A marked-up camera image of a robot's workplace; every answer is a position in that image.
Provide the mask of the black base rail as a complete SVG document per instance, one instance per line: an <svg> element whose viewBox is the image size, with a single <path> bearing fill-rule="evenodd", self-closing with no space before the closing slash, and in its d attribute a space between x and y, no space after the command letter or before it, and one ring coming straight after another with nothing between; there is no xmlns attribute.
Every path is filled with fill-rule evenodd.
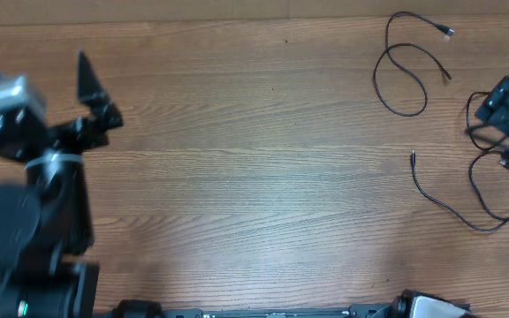
<svg viewBox="0 0 509 318"><path fill-rule="evenodd" d="M131 304L124 313L118 308L93 314L99 318L113 317L162 317L162 318L407 318L409 305L395 299L391 304L353 304L349 307L298 308L298 309L249 309L206 311L195 309L158 309L158 303Z"/></svg>

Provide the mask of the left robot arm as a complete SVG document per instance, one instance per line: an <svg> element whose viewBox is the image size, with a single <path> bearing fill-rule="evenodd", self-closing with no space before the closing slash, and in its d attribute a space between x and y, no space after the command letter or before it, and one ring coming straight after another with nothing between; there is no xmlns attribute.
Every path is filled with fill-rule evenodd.
<svg viewBox="0 0 509 318"><path fill-rule="evenodd" d="M78 101L88 115L48 125L46 101L26 75L0 74L0 156L25 183L0 183L0 316L89 317L99 267L80 260L95 241L85 152L108 144L123 118L84 52Z"/></svg>

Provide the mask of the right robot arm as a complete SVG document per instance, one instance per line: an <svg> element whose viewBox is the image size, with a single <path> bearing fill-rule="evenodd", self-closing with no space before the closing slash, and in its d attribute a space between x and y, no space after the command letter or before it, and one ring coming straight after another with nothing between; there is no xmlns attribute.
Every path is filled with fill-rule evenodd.
<svg viewBox="0 0 509 318"><path fill-rule="evenodd" d="M479 148L479 154L474 160L477 163L486 155L499 155L499 164L509 170L509 76L501 79L489 92L483 92L485 97L475 116L480 120L478 125L470 124L470 117L466 117L466 135L474 145L479 141L486 142L486 148ZM507 223L509 216L498 216L491 211L487 214L498 221L493 228L480 228L470 223L459 212L427 194L421 187L417 178L416 153L410 155L410 166L412 178L418 191L429 201L452 212L461 222L469 228L491 233L497 231ZM389 312L391 317L473 317L470 305L453 303L434 295L420 293L418 291L404 291L401 296L395 299L392 309Z"/></svg>

